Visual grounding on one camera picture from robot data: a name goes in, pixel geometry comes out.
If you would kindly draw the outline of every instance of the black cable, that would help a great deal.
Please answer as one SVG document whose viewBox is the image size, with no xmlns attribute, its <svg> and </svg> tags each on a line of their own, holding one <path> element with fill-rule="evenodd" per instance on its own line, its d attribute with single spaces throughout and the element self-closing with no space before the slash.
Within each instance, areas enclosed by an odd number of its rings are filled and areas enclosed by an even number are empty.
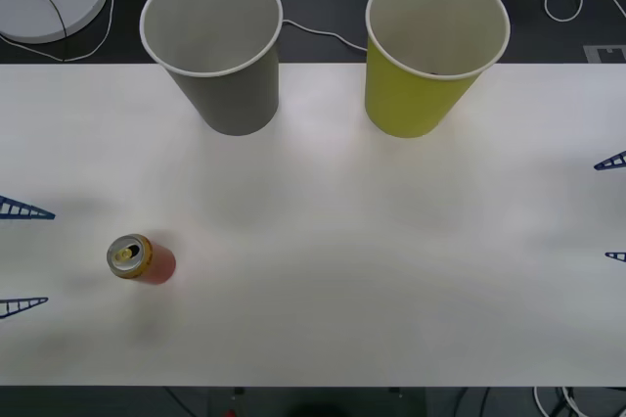
<svg viewBox="0 0 626 417">
<path fill-rule="evenodd" d="M 64 63 L 66 61 L 66 57 L 67 57 L 67 29 L 66 29 L 66 23 L 64 23 L 63 18 L 61 17 L 61 13 L 59 12 L 59 8 L 57 8 L 57 5 L 55 4 L 55 2 L 53 0 L 48 0 L 48 1 L 50 1 L 50 4 L 52 4 L 52 7 L 55 8 L 55 11 L 57 12 L 57 16 L 59 16 L 59 21 L 61 21 L 61 26 L 63 27 L 63 35 L 64 35 L 63 59 L 61 60 L 61 62 Z"/>
<path fill-rule="evenodd" d="M 485 390 L 485 394 L 482 397 L 482 402 L 480 402 L 480 414 L 478 414 L 478 417 L 482 417 L 485 413 L 485 407 L 487 406 L 487 397 L 489 397 L 490 392 L 491 388 L 487 388 Z"/>
<path fill-rule="evenodd" d="M 182 408 L 185 412 L 187 412 L 187 415 L 189 415 L 190 417 L 196 417 L 196 414 L 194 414 L 194 413 L 193 413 L 193 412 L 189 409 L 189 407 L 187 407 L 187 406 L 183 403 L 183 401 L 182 401 L 182 400 L 180 400 L 180 399 L 178 398 L 178 396 L 177 396 L 177 395 L 176 395 L 176 394 L 175 394 L 175 393 L 174 393 L 174 392 L 173 392 L 170 388 L 168 388 L 167 386 L 163 386 L 163 389 L 167 391 L 167 393 L 168 393 L 168 394 L 172 397 L 172 399 L 174 399 L 174 400 L 176 401 L 176 403 L 177 403 L 178 405 L 180 405 L 180 407 L 181 407 L 181 408 Z"/>
<path fill-rule="evenodd" d="M 463 400 L 463 396 L 466 395 L 469 388 L 463 388 L 459 395 L 457 396 L 457 401 L 454 404 L 454 412 L 452 413 L 452 417 L 457 417 L 457 412 L 459 411 L 459 407 L 461 407 L 461 401 Z"/>
<path fill-rule="evenodd" d="M 571 397 L 571 400 L 574 400 L 574 389 L 567 388 L 567 393 L 569 394 L 569 397 Z M 576 417 L 576 412 L 574 412 L 574 409 L 572 408 L 569 409 L 569 417 Z"/>
</svg>

